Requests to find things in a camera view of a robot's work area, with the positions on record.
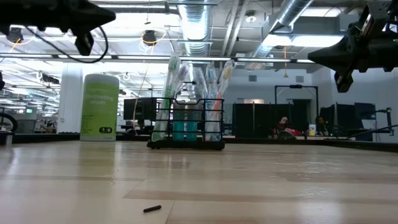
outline black cable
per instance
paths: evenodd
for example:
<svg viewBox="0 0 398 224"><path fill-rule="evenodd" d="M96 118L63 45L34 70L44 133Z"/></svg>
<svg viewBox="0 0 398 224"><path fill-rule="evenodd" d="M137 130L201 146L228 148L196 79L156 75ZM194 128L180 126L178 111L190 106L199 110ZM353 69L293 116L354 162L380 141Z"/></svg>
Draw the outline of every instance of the black cable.
<svg viewBox="0 0 398 224"><path fill-rule="evenodd" d="M361 135L361 134L373 133L373 132L375 132L375 131L380 131L380 130L384 130L384 129L388 129L388 128L394 128L394 127L398 127L398 124L390 125L390 126L387 126L387 127L384 127L384 128L377 128L377 129L373 129L373 130L369 130L369 131L364 131L364 132L358 133L358 134L353 134L352 136L347 137L346 139L350 139L350 138L352 138L352 137L355 137L355 136L358 136L358 135Z"/></svg>
<svg viewBox="0 0 398 224"><path fill-rule="evenodd" d="M99 27L100 31L102 32L102 34L104 35L104 39L105 39L105 50L104 53L97 59L92 60L92 61L84 61L84 60L80 60L78 58L74 58L70 55L68 55L66 52L64 52L63 50L59 49L57 46L55 46L53 43L51 43L50 41L44 39L43 37L39 36L38 34L36 34L34 31L32 31L31 29L29 29L27 26L25 26L25 28L31 32L33 35L35 35L37 38L39 38L40 40L43 40L44 42L46 42L47 44L49 44L51 47L53 47L55 50L58 50L60 53L64 54L65 56L67 56L68 58L80 62L80 63L96 63L99 62L100 60L104 59L105 55L108 53L108 49L109 49L109 43L108 43L108 37L105 34L104 29L102 29L102 27Z"/></svg>

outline bicycle wheel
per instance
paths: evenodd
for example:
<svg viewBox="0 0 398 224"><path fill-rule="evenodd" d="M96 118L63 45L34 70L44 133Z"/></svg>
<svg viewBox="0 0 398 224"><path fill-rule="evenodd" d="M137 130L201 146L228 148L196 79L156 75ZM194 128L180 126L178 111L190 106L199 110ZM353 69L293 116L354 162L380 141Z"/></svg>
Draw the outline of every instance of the bicycle wheel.
<svg viewBox="0 0 398 224"><path fill-rule="evenodd" d="M15 132L18 128L18 122L11 115L6 113L0 113L0 119L3 117L3 121L0 121L1 126L5 126L7 131Z"/></svg>

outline ceiling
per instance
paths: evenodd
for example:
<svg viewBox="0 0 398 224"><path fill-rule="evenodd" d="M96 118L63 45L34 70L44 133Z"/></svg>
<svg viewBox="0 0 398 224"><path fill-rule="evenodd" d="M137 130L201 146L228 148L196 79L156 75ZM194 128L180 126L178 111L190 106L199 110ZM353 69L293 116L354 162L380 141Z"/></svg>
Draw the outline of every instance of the ceiling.
<svg viewBox="0 0 398 224"><path fill-rule="evenodd" d="M131 3L137 1L106 1L106 3ZM210 40L212 42L210 55L220 56L223 45L228 14L233 6L232 0L215 0L217 6L211 8L210 19ZM233 55L237 53L252 52L261 43L261 27L266 16L279 10L282 1L275 0L253 0L248 6L248 10L255 11L256 21L246 22L243 20L239 30L239 41L233 48ZM315 0L312 5L302 14L309 17L336 17L342 12L349 10L350 14L360 12L363 1L337 1L337 0ZM109 40L109 55L170 55L176 52L180 55L185 53L181 21L178 15L166 14L146 14L146 13L118 13L116 20L103 26ZM161 39L152 48L142 44L141 35L145 30L154 30L157 39ZM99 29L91 31L95 38L92 54L101 55L104 50L104 37ZM21 45L14 45L9 42L4 35L0 35L0 52L14 54L59 54L55 49L45 42L33 37L26 29L22 29L24 40ZM74 45L75 37L69 31L61 33L56 28L48 28L45 32L39 33L46 40L51 41L58 48L68 54L76 55L78 51ZM287 46L284 48L274 48L271 54L275 58L307 58L307 54L317 48ZM99 62L96 64L82 64L85 74L106 73L116 75L121 79L121 88L139 88L141 84L144 88L162 89L164 75L167 72L167 64L164 63L121 63L121 62ZM296 69L306 69L311 65L295 65ZM271 67L280 69L280 65ZM9 85L22 86L46 86L48 83L40 81L40 73L45 73L62 81L63 62L56 60L27 60L22 58L0 59L0 70L3 79ZM3 95L8 97L26 96L47 97L57 101L59 99L60 86L52 85L53 88L24 88L9 89ZM151 92L143 90L140 96L150 96ZM137 96L137 91L128 91L127 96Z"/></svg>

